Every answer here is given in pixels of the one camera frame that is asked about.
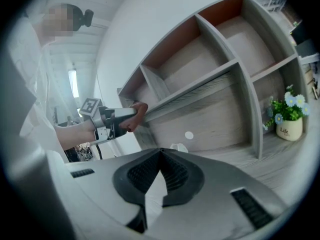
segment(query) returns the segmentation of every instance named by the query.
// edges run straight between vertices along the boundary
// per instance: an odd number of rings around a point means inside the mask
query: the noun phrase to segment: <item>hand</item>
[[[139,119],[134,116],[120,123],[119,127],[122,129],[126,129],[129,133],[132,133],[141,123],[141,121],[142,120],[139,121]]]

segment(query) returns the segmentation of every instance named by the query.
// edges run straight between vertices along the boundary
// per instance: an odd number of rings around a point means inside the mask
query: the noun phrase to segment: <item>person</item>
[[[64,150],[95,140],[95,127],[90,120],[60,127],[51,125],[46,117],[48,107],[49,78],[40,69],[42,49],[60,37],[72,36],[81,26],[90,27],[93,11],[85,13],[72,4],[58,4],[51,7],[39,22],[31,23],[27,17],[18,19],[7,41],[12,61],[22,75],[26,87],[36,97],[20,131],[20,136],[39,142],[45,150],[53,150],[68,159]],[[122,122],[120,127],[133,132],[143,120],[148,105],[135,103],[137,115]]]

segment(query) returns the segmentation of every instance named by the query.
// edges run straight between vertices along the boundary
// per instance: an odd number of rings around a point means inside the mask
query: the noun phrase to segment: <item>white shirt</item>
[[[20,136],[40,143],[44,150],[58,152],[68,163],[56,131],[46,117],[49,80],[45,68],[40,68],[42,47],[30,21],[20,18],[13,28],[8,41],[10,56],[22,75],[26,87],[35,95],[33,104],[22,125]]]

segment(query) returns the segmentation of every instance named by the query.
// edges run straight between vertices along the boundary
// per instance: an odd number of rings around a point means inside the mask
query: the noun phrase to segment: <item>black vent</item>
[[[146,159],[128,172],[127,177],[131,184],[144,194],[147,193],[159,172],[158,161],[159,153]]]
[[[161,173],[165,180],[168,194],[183,186],[189,176],[188,169],[168,155],[161,156]]]
[[[256,229],[272,221],[270,214],[244,188],[231,192],[231,195]]]
[[[73,171],[71,172],[71,175],[74,178],[78,178],[78,177],[86,176],[93,173],[94,173],[94,170],[92,169],[84,169],[84,170]]]

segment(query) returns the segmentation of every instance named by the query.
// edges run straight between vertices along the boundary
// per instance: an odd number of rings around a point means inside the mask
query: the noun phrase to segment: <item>ceiling light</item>
[[[72,95],[74,98],[78,98],[79,92],[78,92],[78,85],[77,85],[77,71],[70,70],[68,71],[68,74],[69,74],[69,82],[70,82]]]

